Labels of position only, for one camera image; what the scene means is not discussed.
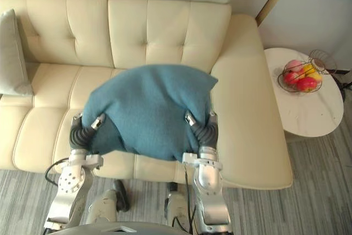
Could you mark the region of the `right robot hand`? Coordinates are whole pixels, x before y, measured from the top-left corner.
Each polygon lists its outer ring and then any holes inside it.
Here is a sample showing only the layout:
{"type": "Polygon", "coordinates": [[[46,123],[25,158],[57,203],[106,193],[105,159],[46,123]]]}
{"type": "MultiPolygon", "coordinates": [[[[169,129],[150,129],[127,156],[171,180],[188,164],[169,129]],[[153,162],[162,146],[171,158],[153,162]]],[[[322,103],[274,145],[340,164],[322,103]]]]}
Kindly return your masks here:
{"type": "Polygon", "coordinates": [[[219,129],[218,116],[215,112],[209,112],[208,122],[205,126],[199,123],[190,111],[186,111],[185,120],[197,140],[199,145],[199,154],[203,152],[204,148],[216,150],[219,129]]]}

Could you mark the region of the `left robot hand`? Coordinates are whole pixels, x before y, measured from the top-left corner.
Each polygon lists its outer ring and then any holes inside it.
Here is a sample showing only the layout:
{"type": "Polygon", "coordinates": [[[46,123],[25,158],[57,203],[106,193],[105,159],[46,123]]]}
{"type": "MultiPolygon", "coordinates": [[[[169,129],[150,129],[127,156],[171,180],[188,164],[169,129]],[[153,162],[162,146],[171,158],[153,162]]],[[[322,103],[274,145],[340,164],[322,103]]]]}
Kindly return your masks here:
{"type": "Polygon", "coordinates": [[[83,113],[79,112],[72,118],[69,132],[69,144],[71,150],[83,149],[90,152],[91,142],[101,125],[104,123],[106,115],[104,113],[101,114],[88,127],[83,126],[82,117],[83,113]]]}

